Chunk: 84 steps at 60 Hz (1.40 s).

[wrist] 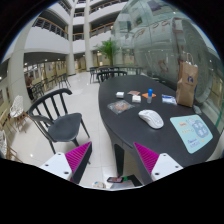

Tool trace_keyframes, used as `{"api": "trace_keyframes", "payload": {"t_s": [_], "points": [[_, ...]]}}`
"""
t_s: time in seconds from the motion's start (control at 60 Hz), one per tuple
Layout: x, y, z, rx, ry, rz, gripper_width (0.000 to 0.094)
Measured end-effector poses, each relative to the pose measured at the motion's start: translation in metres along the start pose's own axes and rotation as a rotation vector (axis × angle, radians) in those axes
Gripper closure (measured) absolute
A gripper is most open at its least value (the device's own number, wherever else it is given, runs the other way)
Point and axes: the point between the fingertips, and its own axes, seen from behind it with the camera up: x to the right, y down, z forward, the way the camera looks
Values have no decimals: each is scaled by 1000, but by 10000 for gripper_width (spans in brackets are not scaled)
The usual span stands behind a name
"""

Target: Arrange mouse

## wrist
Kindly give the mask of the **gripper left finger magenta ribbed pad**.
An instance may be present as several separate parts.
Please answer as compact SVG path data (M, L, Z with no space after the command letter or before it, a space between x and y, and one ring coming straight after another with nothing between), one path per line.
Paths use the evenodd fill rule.
M92 143L84 145L67 152L57 152L53 157L40 166L48 171L72 183L78 184L83 176L89 158L92 153Z

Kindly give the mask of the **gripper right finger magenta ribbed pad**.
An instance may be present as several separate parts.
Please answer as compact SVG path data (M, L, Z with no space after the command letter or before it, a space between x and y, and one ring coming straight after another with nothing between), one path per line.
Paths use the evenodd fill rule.
M141 162L153 181L164 178L182 169L182 166L167 153L157 154L138 143L135 143L134 146Z

